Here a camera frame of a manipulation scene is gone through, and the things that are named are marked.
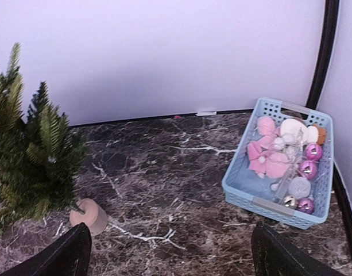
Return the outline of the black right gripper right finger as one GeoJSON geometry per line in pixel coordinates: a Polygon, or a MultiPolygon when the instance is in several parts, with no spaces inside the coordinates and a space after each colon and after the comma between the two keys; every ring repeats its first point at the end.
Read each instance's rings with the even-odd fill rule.
{"type": "Polygon", "coordinates": [[[252,233],[251,247],[255,275],[339,275],[262,222],[252,233]]]}

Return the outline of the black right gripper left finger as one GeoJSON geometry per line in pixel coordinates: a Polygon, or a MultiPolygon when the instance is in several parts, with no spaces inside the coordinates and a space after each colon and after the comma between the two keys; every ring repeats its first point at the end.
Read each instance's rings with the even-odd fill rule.
{"type": "Polygon", "coordinates": [[[80,223],[30,259],[2,275],[87,275],[92,238],[88,226],[80,223]]]}

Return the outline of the small green christmas tree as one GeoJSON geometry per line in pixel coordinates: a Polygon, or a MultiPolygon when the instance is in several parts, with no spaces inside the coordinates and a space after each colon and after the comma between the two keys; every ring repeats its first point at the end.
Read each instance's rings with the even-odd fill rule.
{"type": "Polygon", "coordinates": [[[20,44],[15,43],[6,71],[0,70],[0,238],[18,221],[42,220],[64,210],[72,225],[85,224],[97,235],[106,226],[104,211],[75,193],[87,153],[84,138],[49,100],[45,82],[28,110],[22,110],[19,60],[20,44]]]}

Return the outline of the white ball string lights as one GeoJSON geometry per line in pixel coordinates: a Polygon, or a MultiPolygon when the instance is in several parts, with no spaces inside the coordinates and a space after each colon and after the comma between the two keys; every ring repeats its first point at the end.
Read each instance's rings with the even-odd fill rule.
{"type": "Polygon", "coordinates": [[[273,138],[266,135],[257,140],[261,147],[258,163],[262,166],[257,173],[260,178],[278,179],[271,184],[274,192],[273,202],[280,204],[287,193],[287,182],[295,176],[295,165],[300,157],[304,141],[304,131],[299,128],[296,133],[284,133],[273,138]]]}

